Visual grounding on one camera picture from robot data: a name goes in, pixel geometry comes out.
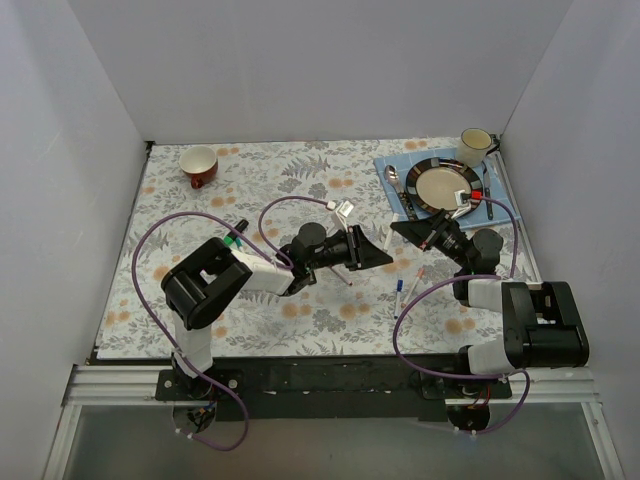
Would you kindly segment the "grey capped white pen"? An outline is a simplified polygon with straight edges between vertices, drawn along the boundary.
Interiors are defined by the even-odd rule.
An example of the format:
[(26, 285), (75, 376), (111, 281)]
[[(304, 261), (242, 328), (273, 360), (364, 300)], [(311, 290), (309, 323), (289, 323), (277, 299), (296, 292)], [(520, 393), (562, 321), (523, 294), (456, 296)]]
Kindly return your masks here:
[(394, 230), (391, 228), (391, 224), (395, 223), (399, 220), (399, 214), (398, 213), (393, 213), (386, 237), (385, 237), (385, 242), (384, 242), (384, 246), (383, 246), (383, 250), (385, 252), (387, 252), (391, 246), (391, 242), (393, 239), (393, 235), (394, 235)]

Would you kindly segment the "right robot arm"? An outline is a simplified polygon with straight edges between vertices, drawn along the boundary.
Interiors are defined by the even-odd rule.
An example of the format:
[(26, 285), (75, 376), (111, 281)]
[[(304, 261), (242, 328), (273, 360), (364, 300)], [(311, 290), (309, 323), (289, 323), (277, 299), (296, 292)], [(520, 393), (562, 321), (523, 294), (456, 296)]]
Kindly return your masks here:
[(502, 336), (462, 348), (451, 372), (421, 367), (406, 357), (411, 368), (452, 379), (464, 397), (475, 397), (489, 381), (534, 368), (580, 368), (587, 364), (589, 342), (572, 290), (564, 281), (526, 283), (496, 275), (503, 238), (491, 229), (468, 237), (446, 211), (422, 220), (393, 222), (390, 228), (422, 251), (436, 249), (459, 267), (451, 279), (424, 291), (402, 311), (436, 290), (451, 285), (454, 297), (469, 308), (499, 313)]

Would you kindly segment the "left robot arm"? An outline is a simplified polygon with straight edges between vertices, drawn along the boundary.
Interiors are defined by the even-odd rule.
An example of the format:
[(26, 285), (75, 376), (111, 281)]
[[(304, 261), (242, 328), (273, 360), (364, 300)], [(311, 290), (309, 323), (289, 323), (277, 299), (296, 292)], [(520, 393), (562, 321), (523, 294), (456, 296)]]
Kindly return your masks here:
[(213, 238), (196, 249), (161, 282), (173, 312), (176, 331), (175, 368), (178, 387), (193, 400), (205, 398), (213, 386), (211, 325), (243, 291), (264, 291), (291, 296), (317, 282), (315, 271), (343, 265), (350, 271), (367, 270), (393, 262), (392, 257), (366, 238), (358, 225), (333, 235), (310, 222), (278, 252), (289, 258), (286, 270), (257, 255), (243, 253)]

